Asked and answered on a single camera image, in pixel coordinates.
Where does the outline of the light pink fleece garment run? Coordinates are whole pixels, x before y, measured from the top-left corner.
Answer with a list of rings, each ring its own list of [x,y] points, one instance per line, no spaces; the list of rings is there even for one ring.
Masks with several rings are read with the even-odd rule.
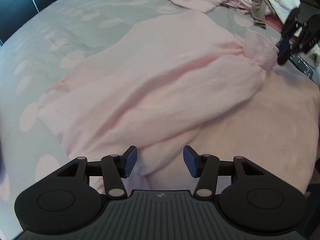
[[[302,192],[317,155],[319,88],[251,30],[239,37],[199,11],[137,23],[47,90],[39,119],[71,159],[136,146],[128,191],[193,190],[184,146],[242,155]]]

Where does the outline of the smartphone with lit screen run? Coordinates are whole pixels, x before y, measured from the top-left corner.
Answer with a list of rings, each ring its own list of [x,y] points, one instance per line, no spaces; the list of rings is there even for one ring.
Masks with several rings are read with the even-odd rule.
[[[310,64],[304,61],[299,55],[290,56],[290,61],[295,65],[295,67],[307,76],[310,80],[313,77],[313,69]]]

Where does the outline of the coral pink garment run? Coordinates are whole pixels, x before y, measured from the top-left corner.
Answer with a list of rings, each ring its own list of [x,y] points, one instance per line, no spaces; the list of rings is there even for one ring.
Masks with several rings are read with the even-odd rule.
[[[281,22],[281,20],[279,19],[279,17],[277,15],[272,15],[272,14],[266,15],[265,21],[266,21],[266,24],[271,26],[277,32],[279,32],[279,33],[281,32],[281,30],[283,28],[283,23]]]

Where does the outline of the grey polka dot bedsheet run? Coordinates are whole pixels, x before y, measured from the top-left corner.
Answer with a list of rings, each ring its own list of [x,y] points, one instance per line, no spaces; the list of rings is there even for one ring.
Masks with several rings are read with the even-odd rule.
[[[1,239],[21,232],[16,197],[68,162],[36,116],[42,94],[136,23],[182,12],[168,0],[58,0],[1,47]],[[317,155],[318,96],[318,87],[288,62],[253,100],[210,124],[191,145],[207,153],[209,143],[223,141],[222,159],[243,154],[303,191]]]

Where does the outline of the brown khaki garment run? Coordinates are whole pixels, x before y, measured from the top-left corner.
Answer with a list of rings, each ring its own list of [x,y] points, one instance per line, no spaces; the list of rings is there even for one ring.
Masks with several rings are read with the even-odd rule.
[[[266,16],[275,15],[276,12],[273,9],[269,0],[251,0],[251,15],[253,17],[254,25],[266,29]]]

